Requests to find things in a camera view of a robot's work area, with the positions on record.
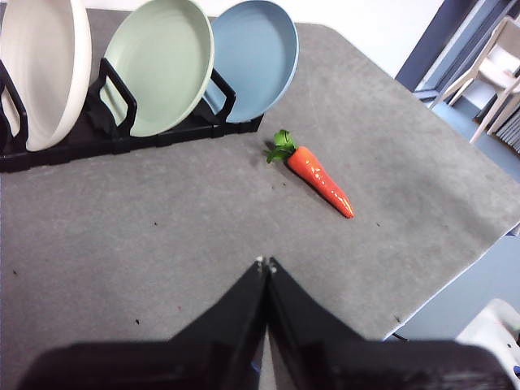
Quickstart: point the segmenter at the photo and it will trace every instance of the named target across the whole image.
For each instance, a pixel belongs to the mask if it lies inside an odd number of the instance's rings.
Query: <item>green plate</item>
[[[210,21],[189,0],[152,0],[119,26],[105,57],[137,100],[130,134],[159,134],[185,119],[202,98],[213,69]],[[120,124],[127,106],[108,80],[102,100]]]

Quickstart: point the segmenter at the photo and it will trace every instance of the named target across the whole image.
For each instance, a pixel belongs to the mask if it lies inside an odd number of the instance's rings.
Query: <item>blue floor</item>
[[[467,140],[478,126],[464,107],[453,108],[440,103],[433,112]],[[475,146],[520,182],[518,154],[485,133]],[[520,237],[502,237],[467,272],[439,292],[396,333],[409,340],[453,339],[493,298],[507,301],[520,312],[519,275]]]

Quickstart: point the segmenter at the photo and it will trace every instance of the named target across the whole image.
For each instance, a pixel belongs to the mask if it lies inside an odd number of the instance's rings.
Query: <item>black dish rack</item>
[[[126,118],[120,125],[116,125],[114,116],[100,97],[107,77],[128,106]],[[30,152],[26,149],[27,111],[9,73],[0,61],[0,93],[6,89],[10,94],[18,111],[20,123],[18,134],[12,136],[11,127],[0,102],[0,172],[26,171],[31,167],[63,164],[103,154],[121,154],[153,146],[168,146],[177,142],[256,132],[263,115],[249,122],[228,123],[226,119],[235,104],[236,93],[215,69],[211,73],[211,79],[226,97],[219,113],[214,114],[202,99],[193,112],[175,127],[155,136],[134,137],[130,136],[130,129],[136,119],[137,101],[110,62],[102,58],[99,77],[89,87],[84,107],[72,130],[57,145]]]

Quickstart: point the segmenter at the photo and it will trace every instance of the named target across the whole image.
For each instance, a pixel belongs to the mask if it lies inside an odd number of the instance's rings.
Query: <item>orange carrot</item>
[[[274,159],[287,159],[289,167],[341,214],[346,218],[354,216],[350,200],[340,186],[327,174],[316,156],[305,146],[297,146],[286,130],[280,130],[275,134],[275,148],[269,152],[267,162],[270,163]]]

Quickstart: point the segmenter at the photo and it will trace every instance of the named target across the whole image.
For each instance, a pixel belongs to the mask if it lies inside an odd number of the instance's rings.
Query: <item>blue plate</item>
[[[296,26],[280,6],[251,0],[225,11],[211,27],[214,68],[236,92],[227,121],[258,117],[284,95],[294,77],[299,51]],[[211,81],[204,99],[216,114],[225,97]]]

